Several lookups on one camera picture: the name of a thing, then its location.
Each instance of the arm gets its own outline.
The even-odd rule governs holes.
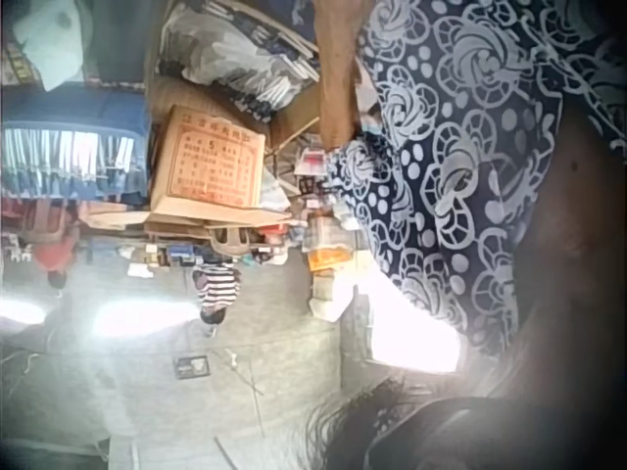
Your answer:
[[[357,37],[373,0],[314,0],[320,54],[320,137],[325,151],[347,144],[358,121],[355,81]]]

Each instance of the striped shirt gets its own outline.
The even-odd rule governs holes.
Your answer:
[[[192,271],[201,305],[214,309],[226,308],[237,300],[239,277],[232,262],[204,263]]]

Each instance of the sunlight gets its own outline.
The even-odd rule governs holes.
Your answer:
[[[458,332],[433,319],[427,311],[412,306],[378,269],[368,282],[374,315],[370,338],[372,358],[424,372],[455,372],[461,354]]]
[[[102,338],[146,336],[199,317],[199,308],[190,303],[112,302],[98,311],[94,334]]]
[[[0,299],[0,316],[24,325],[43,323],[46,312],[40,306],[28,302]]]

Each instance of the skin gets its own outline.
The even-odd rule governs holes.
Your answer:
[[[355,135],[357,37],[370,0],[314,0],[324,149]],[[497,370],[468,395],[594,411],[624,371],[625,171],[576,105],[565,102],[552,164],[515,252],[529,311]]]

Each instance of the blue patterned fabric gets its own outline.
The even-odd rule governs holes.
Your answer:
[[[563,0],[385,0],[359,38],[383,135],[329,159],[381,270],[486,354],[518,331],[513,250],[565,97],[624,151],[623,64]]]

